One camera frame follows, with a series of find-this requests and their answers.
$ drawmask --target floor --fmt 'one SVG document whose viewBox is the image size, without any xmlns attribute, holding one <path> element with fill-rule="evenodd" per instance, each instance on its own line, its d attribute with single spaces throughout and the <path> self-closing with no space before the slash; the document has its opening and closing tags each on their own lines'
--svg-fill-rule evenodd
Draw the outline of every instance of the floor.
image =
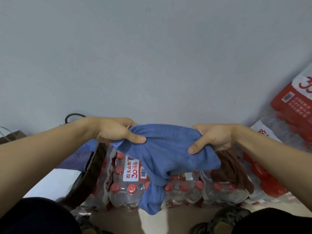
<svg viewBox="0 0 312 234">
<path fill-rule="evenodd" d="M 294 215 L 312 217 L 312 213 L 305 206 L 296 203 L 271 203 L 268 206 L 245 205 L 244 207 L 252 212 L 265 207 L 273 207 Z M 171 209 L 164 207 L 154 216 L 146 214 L 143 210 L 130 211 L 127 208 L 120 208 L 106 213 L 92 214 L 91 221 L 102 230 L 114 234 L 187 234 L 193 225 L 211 220 L 220 208 L 219 206 L 204 208 L 181 206 Z"/>
</svg>

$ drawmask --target brown basket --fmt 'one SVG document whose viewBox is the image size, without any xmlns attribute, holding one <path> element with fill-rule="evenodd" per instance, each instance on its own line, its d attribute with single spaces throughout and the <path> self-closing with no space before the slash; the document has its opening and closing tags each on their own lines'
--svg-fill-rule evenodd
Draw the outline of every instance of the brown basket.
<svg viewBox="0 0 312 234">
<path fill-rule="evenodd" d="M 69 114 L 65 118 L 65 124 L 68 123 L 67 119 L 73 115 L 85 117 L 82 114 Z M 93 153 L 93 156 L 88 165 L 86 173 L 79 181 L 76 188 L 72 189 L 69 194 L 59 202 L 61 205 L 65 206 L 71 211 L 81 205 L 88 198 L 88 196 L 93 192 L 94 188 L 96 187 L 96 182 L 99 178 L 99 174 L 101 172 L 106 153 L 107 150 L 105 144 L 98 143 L 98 145 L 96 146 L 96 150 Z"/>
</svg>

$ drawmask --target brown cloth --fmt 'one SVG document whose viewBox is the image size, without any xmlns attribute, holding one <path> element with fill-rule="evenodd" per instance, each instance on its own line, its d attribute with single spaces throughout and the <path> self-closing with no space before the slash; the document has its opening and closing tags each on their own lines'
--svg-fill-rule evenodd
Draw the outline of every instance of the brown cloth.
<svg viewBox="0 0 312 234">
<path fill-rule="evenodd" d="M 247 172 L 240 163 L 235 151 L 230 148 L 217 151 L 221 161 L 221 167 L 211 171 L 211 178 L 214 182 L 231 182 L 239 189 L 246 189 L 250 194 L 255 190 L 254 185 L 248 179 Z"/>
</svg>

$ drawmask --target person's right arm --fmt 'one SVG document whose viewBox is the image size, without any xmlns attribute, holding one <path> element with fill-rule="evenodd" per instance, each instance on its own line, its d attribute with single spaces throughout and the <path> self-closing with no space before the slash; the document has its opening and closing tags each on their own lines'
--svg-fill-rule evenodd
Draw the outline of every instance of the person's right arm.
<svg viewBox="0 0 312 234">
<path fill-rule="evenodd" d="M 312 211 L 312 154 L 239 124 L 197 124 L 193 128 L 202 137 L 189 148 L 190 154 L 199 152 L 206 144 L 213 145 L 215 150 L 237 144 Z"/>
</svg>

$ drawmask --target black pants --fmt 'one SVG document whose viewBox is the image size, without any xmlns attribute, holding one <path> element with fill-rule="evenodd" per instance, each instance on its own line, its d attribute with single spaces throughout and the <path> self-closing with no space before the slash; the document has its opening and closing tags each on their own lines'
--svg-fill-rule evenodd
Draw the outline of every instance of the black pants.
<svg viewBox="0 0 312 234">
<path fill-rule="evenodd" d="M 274 208 L 244 217 L 232 234 L 310 233 L 312 218 L 298 217 Z M 0 234 L 81 234 L 75 218 L 64 207 L 44 198 L 26 198 L 0 219 Z"/>
</svg>

